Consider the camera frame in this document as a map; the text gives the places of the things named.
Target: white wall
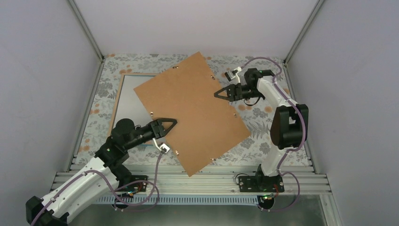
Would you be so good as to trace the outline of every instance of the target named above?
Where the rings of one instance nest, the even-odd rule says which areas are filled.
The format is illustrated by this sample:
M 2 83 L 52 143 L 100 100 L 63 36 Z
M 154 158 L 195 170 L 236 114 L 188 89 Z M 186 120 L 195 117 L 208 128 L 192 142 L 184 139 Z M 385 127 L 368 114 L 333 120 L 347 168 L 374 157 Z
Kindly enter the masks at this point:
M 327 0 L 288 63 L 347 226 L 398 225 L 399 2 Z
M 99 61 L 67 1 L 0 7 L 0 225 L 27 225 L 69 159 Z
M 102 53 L 285 58 L 317 0 L 75 0 Z

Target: cardboard sheet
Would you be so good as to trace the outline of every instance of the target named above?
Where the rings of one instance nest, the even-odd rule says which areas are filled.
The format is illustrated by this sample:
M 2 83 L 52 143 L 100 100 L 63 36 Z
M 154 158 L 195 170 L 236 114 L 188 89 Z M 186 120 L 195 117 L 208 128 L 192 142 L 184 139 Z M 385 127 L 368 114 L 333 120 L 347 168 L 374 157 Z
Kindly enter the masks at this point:
M 198 52 L 134 89 L 154 119 L 177 119 L 166 141 L 188 176 L 250 135 L 235 108 L 214 97 L 221 88 Z

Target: purple cable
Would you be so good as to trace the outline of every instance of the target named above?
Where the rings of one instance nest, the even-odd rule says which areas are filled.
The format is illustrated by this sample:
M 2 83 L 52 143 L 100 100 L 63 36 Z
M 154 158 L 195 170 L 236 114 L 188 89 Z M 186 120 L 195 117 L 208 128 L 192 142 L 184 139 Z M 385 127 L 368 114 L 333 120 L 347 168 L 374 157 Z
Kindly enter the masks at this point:
M 298 178 L 297 178 L 292 172 L 285 172 L 285 173 L 282 174 L 281 171 L 280 171 L 280 167 L 281 167 L 281 165 L 283 164 L 283 162 L 284 162 L 284 160 L 285 160 L 285 158 L 287 157 L 287 155 L 288 155 L 289 152 L 297 152 L 297 151 L 299 151 L 299 150 L 303 147 L 303 145 L 304 145 L 304 143 L 305 143 L 305 137 L 306 137 L 305 120 L 303 119 L 303 116 L 302 116 L 301 112 L 300 112 L 299 109 L 295 106 L 295 104 L 292 103 L 292 102 L 288 99 L 288 97 L 286 96 L 285 92 L 282 91 L 282 90 L 277 86 L 276 78 L 277 78 L 277 76 L 279 76 L 279 75 L 283 72 L 283 69 L 281 68 L 281 66 L 280 66 L 276 61 L 274 61 L 274 60 L 272 60 L 272 59 L 270 59 L 270 58 L 266 58 L 266 57 L 255 57 L 255 58 L 250 59 L 248 62 L 246 62 L 241 68 L 244 68 L 244 67 L 247 66 L 251 61 L 257 60 L 257 59 L 268 60 L 268 61 L 272 62 L 274 65 L 276 65 L 276 66 L 280 69 L 280 71 L 279 71 L 275 76 L 273 76 L 273 80 L 272 80 L 273 86 L 274 86 L 274 87 L 276 88 L 276 90 L 284 97 L 284 99 L 293 107 L 293 109 L 295 110 L 295 112 L 298 114 L 299 120 L 301 121 L 301 125 L 302 125 L 302 140 L 301 140 L 301 143 L 300 143 L 299 146 L 298 146 L 297 148 L 295 148 L 295 149 L 288 149 L 287 152 L 283 155 L 283 157 L 281 158 L 280 162 L 279 162 L 278 165 L 277 165 L 277 172 L 279 173 L 280 176 L 283 177 L 283 176 L 285 176 L 286 174 L 290 174 L 290 175 L 295 179 L 296 184 L 298 185 L 298 194 L 296 195 L 295 200 L 294 200 L 289 206 L 284 207 L 284 208 L 279 209 L 279 210 L 268 210 L 268 212 L 280 212 L 280 211 L 287 210 L 287 209 L 291 208 L 293 205 L 295 205 L 295 203 L 298 202 L 299 194 L 301 193 L 301 188 L 300 188 L 300 185 L 299 185 Z
M 148 200 L 151 198 L 152 194 L 154 193 L 154 190 L 156 189 L 156 190 L 157 190 L 157 199 L 156 199 L 155 203 L 154 203 L 150 208 L 145 209 L 145 210 L 131 210 L 131 212 L 144 212 L 144 211 L 151 210 L 152 208 L 154 208 L 155 205 L 158 203 L 158 201 L 159 201 L 159 199 L 160 199 L 160 192 L 159 192 L 159 190 L 158 190 L 158 188 L 157 188 L 157 186 L 156 186 L 156 183 L 157 183 L 157 175 L 158 175 L 158 166 L 159 166 L 159 163 L 160 163 L 160 160 L 161 160 L 161 157 L 162 157 L 162 156 L 163 156 L 163 153 L 161 153 L 161 154 L 159 155 L 158 159 L 157 159 L 157 164 L 156 164 L 156 166 L 155 166 L 154 183 L 151 182 L 151 181 L 148 181 L 148 180 L 137 180 L 137 181 L 133 181 L 133 182 L 131 182 L 131 183 L 128 183 L 127 185 L 124 185 L 124 186 L 119 187 L 119 188 L 117 188 L 117 189 L 114 190 L 114 189 L 112 188 L 112 185 L 111 185 L 110 182 L 108 181 L 107 177 L 105 177 L 105 175 L 104 175 L 103 173 L 101 173 L 101 172 L 99 172 L 99 171 L 97 171 L 97 170 L 93 170 L 93 169 L 92 169 L 92 170 L 87 170 L 87 171 L 85 171 L 85 173 L 86 173 L 86 174 L 88 174 L 88 173 L 96 173 L 96 174 L 98 174 L 98 175 L 105 181 L 105 183 L 107 184 L 107 186 L 109 187 L 111 193 L 115 196 L 115 198 L 116 198 L 118 201 L 120 201 L 121 203 L 123 203 L 123 204 L 125 204 L 125 205 L 127 205 L 127 206 L 140 206 L 140 205 L 142 205 L 143 203 L 145 203 L 146 201 L 148 201 Z M 76 177 L 74 177 L 72 180 L 70 180 L 64 187 L 62 187 L 62 188 L 53 196 L 53 198 L 54 198 L 54 199 L 58 198 L 58 197 L 60 196 L 60 194 L 61 194 L 62 192 L 65 191 L 65 189 L 67 189 L 71 184 L 73 184 L 74 182 L 76 182 L 76 181 L 77 181 L 79 178 L 81 178 L 82 176 L 84 176 L 84 175 L 83 175 L 83 174 L 79 174 L 79 175 L 77 175 Z M 123 188 L 126 187 L 126 186 L 129 186 L 129 185 L 132 185 L 132 184 L 135 184 L 135 183 L 143 183 L 143 182 L 152 185 L 152 190 L 151 190 L 150 194 L 149 194 L 142 202 L 139 202 L 139 203 L 127 203 L 127 202 L 123 201 L 122 199 L 120 199 L 120 197 L 118 196 L 118 194 L 115 193 L 115 191 L 118 191 L 118 190 L 120 190 L 120 189 L 123 189 Z M 30 224 L 31 226 L 34 226 L 34 225 L 36 224 L 36 222 L 38 221 L 39 217 L 40 217 L 40 216 L 43 214 L 43 212 L 51 205 L 52 202 L 53 202 L 52 200 L 48 201 L 48 203 L 38 212 L 38 214 L 37 214 L 37 215 L 35 216 L 35 218 L 33 219 L 32 223 Z

